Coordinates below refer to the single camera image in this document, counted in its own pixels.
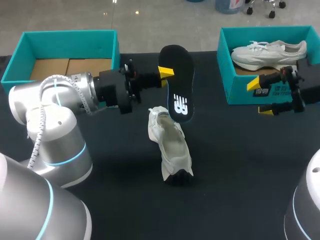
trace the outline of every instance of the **robot end effector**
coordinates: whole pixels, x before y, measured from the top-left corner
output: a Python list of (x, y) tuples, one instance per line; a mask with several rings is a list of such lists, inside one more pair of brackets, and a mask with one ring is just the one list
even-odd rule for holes
[(294, 111), (301, 113), (305, 106), (320, 102), (320, 64), (309, 64), (306, 58), (297, 61), (297, 71), (292, 66), (283, 67), (280, 72), (270, 75), (259, 75), (247, 85), (247, 91), (268, 88), (270, 85), (288, 83), (292, 102), (273, 103), (259, 107), (260, 114), (279, 115), (283, 112)]

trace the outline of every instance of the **chair leg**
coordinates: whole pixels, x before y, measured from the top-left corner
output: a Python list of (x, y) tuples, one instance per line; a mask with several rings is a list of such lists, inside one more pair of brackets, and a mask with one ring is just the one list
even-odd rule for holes
[(276, 3), (272, 3), (272, 11), (269, 14), (269, 18), (274, 19), (276, 16)]
[(286, 7), (286, 2), (283, 0), (280, 0), (279, 2), (279, 8), (284, 9)]
[(248, 7), (246, 14), (251, 15), (254, 12), (253, 5), (256, 0), (252, 0), (250, 7)]

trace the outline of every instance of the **shoe lace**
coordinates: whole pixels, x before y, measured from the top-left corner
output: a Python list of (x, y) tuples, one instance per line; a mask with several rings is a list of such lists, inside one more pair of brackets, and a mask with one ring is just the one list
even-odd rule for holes
[(268, 50), (267, 48), (267, 44), (269, 44), (268, 42), (266, 41), (260, 41), (260, 42), (257, 42), (257, 41), (250, 41), (252, 44), (248, 45), (247, 47), (249, 49), (252, 49), (252, 52), (254, 51), (258, 51), (258, 49), (261, 51), (262, 49), (265, 49), (265, 50)]
[(155, 111), (153, 111), (152, 108), (149, 108), (148, 110), (149, 110), (153, 115), (157, 115), (157, 113), (156, 113)]

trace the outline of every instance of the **chair wheel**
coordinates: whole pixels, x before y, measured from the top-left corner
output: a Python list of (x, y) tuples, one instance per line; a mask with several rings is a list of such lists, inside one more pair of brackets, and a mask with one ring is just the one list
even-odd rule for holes
[(270, 14), (269, 14), (269, 18), (270, 19), (274, 19), (276, 16), (276, 12), (275, 11), (271, 11)]
[(252, 7), (248, 7), (248, 10), (246, 11), (246, 14), (251, 15), (254, 12)]
[(279, 2), (279, 8), (284, 9), (286, 7), (286, 3), (284, 1)]

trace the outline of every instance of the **new balance logo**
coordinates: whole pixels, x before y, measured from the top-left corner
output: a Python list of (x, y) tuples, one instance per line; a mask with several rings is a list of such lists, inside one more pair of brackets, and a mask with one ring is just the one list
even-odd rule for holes
[(185, 105), (187, 103), (187, 99), (178, 95), (173, 94), (174, 101), (174, 110), (177, 114), (188, 114), (188, 106)]

